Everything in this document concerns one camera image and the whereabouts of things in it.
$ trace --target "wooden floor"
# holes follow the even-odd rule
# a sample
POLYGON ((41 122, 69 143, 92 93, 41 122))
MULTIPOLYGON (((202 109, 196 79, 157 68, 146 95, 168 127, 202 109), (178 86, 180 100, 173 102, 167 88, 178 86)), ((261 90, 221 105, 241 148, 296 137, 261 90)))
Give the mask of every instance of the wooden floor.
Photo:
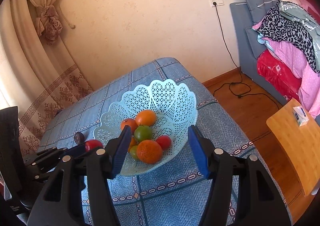
MULTIPOLYGON (((222 75, 210 83, 204 83, 204 85, 213 94, 224 83, 239 82, 239 72, 235 70, 231 72, 231 76, 222 75)), ((265 93, 281 108, 280 103, 264 89, 255 84, 248 76, 244 74, 242 76, 243 81, 252 89, 250 93, 265 93)), ((238 84, 233 85, 232 90, 234 93, 240 94, 246 92, 248 88, 245 85, 238 84)), ((304 197, 291 164, 279 146, 276 137, 266 125, 266 120, 278 111, 276 104, 265 95, 249 95, 239 99, 230 92, 228 85, 224 85, 214 96, 247 137, 254 142, 267 163, 272 176, 278 182, 295 223, 308 208, 313 196, 304 197)))

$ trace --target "orange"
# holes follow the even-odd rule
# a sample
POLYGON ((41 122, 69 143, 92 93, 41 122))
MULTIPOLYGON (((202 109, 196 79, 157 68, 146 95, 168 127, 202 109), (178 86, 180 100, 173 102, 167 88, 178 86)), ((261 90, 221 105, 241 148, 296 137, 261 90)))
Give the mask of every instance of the orange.
POLYGON ((151 109, 140 111, 136 116, 136 123, 138 126, 145 125, 151 126, 156 122, 156 113, 151 109))
POLYGON ((162 157, 161 146, 150 139, 142 141, 137 147, 138 158, 147 164, 154 164, 162 157))
POLYGON ((130 142, 130 145, 128 147, 128 153, 130 153, 130 149, 133 147, 133 146, 136 146, 137 145, 137 142, 136 140, 134 139, 134 137, 131 137, 131 142, 130 142))
POLYGON ((136 130, 136 128, 138 127, 138 125, 136 124, 136 121, 133 118, 126 118, 124 119, 121 124, 120 124, 120 129, 123 130, 125 125, 128 125, 131 127, 131 132, 132 135, 134 134, 134 131, 136 130))

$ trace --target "green tomato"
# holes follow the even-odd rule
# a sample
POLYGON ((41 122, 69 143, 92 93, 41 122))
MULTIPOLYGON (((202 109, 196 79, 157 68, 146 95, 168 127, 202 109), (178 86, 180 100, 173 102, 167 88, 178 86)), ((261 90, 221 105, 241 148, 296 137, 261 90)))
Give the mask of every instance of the green tomato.
POLYGON ((130 149, 130 155, 135 159, 135 160, 139 160, 138 156, 137 156, 137 147, 138 146, 133 146, 130 149))
POLYGON ((149 126, 141 125, 134 131, 134 137, 138 142, 152 139, 152 130, 149 126))

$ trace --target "gray cushion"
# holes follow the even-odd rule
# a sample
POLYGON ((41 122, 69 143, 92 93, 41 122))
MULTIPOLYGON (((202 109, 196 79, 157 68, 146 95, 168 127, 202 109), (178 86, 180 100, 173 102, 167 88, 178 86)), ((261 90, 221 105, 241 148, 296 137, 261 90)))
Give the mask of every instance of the gray cushion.
POLYGON ((257 40, 258 38, 258 32, 252 30, 250 27, 246 28, 245 31, 247 32, 249 44, 251 46, 253 55, 255 59, 258 59, 258 57, 267 49, 267 47, 264 44, 260 44, 257 40))
POLYGON ((246 0, 254 25, 258 24, 270 8, 276 5, 278 1, 279 0, 246 0))

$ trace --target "leopard print fabric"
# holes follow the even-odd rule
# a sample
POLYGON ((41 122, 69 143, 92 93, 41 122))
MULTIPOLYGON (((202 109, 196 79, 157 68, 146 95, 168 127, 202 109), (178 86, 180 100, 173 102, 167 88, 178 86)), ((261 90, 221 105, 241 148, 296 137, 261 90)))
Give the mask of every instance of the leopard print fabric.
POLYGON ((300 23, 283 17, 279 12, 279 3, 269 10, 257 31, 273 41, 292 43, 305 54, 312 70, 320 73, 316 70, 316 56, 311 35, 300 23))

